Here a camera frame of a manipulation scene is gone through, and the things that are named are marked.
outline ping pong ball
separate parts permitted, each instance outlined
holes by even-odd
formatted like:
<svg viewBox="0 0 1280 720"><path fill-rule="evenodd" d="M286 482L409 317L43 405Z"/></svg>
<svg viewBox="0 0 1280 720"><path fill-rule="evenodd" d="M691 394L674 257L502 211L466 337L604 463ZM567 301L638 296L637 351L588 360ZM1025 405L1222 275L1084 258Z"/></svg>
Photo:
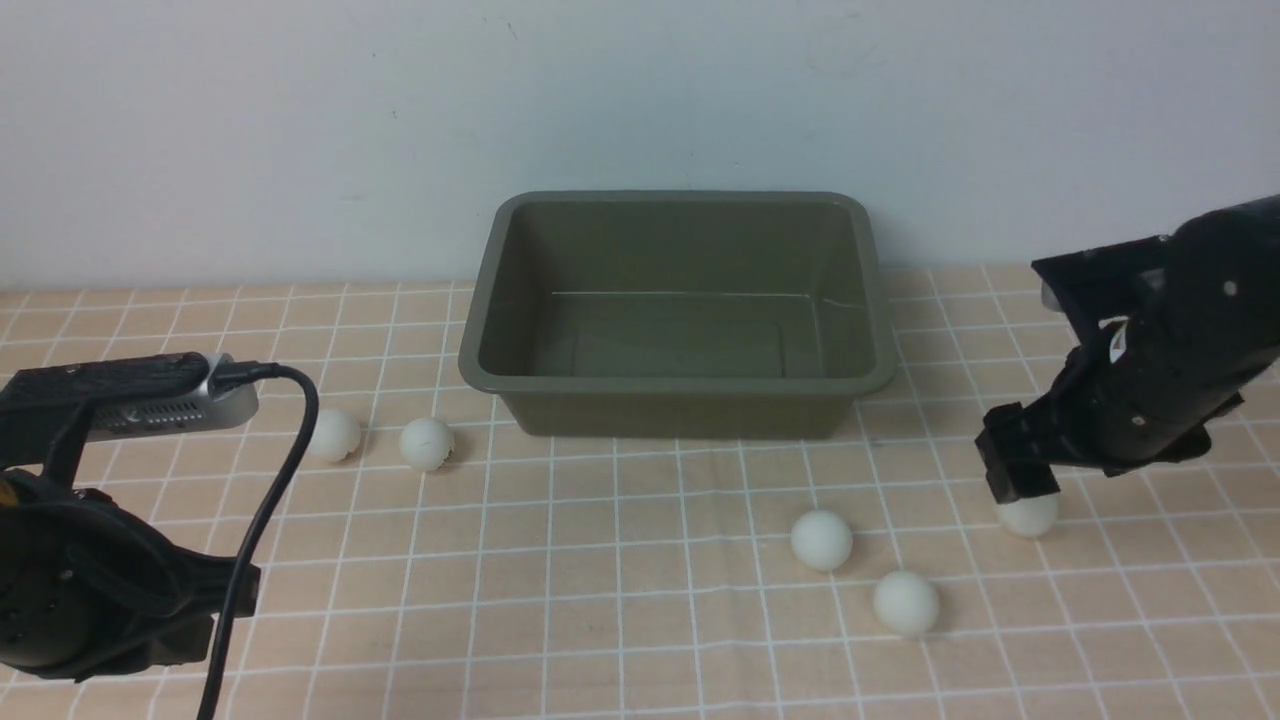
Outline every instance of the ping pong ball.
<svg viewBox="0 0 1280 720"><path fill-rule="evenodd" d="M918 638L938 621L938 591L910 570L895 570L877 583L876 618L904 638Z"/></svg>
<svg viewBox="0 0 1280 720"><path fill-rule="evenodd" d="M1038 538L1057 520L1057 495L1024 497L1007 505L997 505L996 515L1010 533L1020 538Z"/></svg>
<svg viewBox="0 0 1280 720"><path fill-rule="evenodd" d="M360 446L360 423L342 410L321 410L307 443L307 455L338 462Z"/></svg>
<svg viewBox="0 0 1280 720"><path fill-rule="evenodd" d="M854 532L829 510L810 510L791 528L791 551L814 570L828 573L849 560Z"/></svg>
<svg viewBox="0 0 1280 720"><path fill-rule="evenodd" d="M435 418L419 418L401 433L401 455L415 470L430 473L453 452L453 430Z"/></svg>

